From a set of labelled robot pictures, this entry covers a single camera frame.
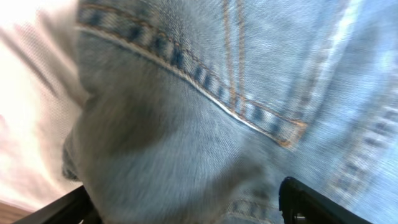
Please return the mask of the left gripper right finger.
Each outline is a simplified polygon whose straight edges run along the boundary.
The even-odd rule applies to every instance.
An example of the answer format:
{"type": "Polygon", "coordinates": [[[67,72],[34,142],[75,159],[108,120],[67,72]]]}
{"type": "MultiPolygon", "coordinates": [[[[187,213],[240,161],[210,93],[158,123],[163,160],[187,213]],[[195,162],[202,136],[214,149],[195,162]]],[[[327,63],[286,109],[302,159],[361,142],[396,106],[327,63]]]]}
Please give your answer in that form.
{"type": "Polygon", "coordinates": [[[285,224],[370,224],[293,177],[279,187],[279,210],[285,224]]]}

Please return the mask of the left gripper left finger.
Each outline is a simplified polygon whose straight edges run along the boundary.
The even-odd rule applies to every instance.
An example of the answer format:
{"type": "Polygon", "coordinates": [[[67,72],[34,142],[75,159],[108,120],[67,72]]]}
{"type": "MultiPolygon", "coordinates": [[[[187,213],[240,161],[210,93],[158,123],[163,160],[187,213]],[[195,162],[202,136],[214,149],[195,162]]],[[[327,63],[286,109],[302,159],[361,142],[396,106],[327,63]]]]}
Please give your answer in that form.
{"type": "Polygon", "coordinates": [[[13,224],[103,224],[103,221],[86,189],[80,186],[13,224]]]}

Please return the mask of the light blue denim jeans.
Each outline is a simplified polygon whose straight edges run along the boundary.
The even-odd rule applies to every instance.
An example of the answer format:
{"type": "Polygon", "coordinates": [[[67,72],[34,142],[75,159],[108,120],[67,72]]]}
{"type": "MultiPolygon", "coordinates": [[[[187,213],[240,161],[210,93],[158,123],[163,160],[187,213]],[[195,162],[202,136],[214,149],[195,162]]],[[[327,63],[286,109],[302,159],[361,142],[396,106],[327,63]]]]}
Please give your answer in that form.
{"type": "Polygon", "coordinates": [[[397,1],[84,0],[64,144],[106,223],[281,223],[294,177],[397,222],[397,1]]]}

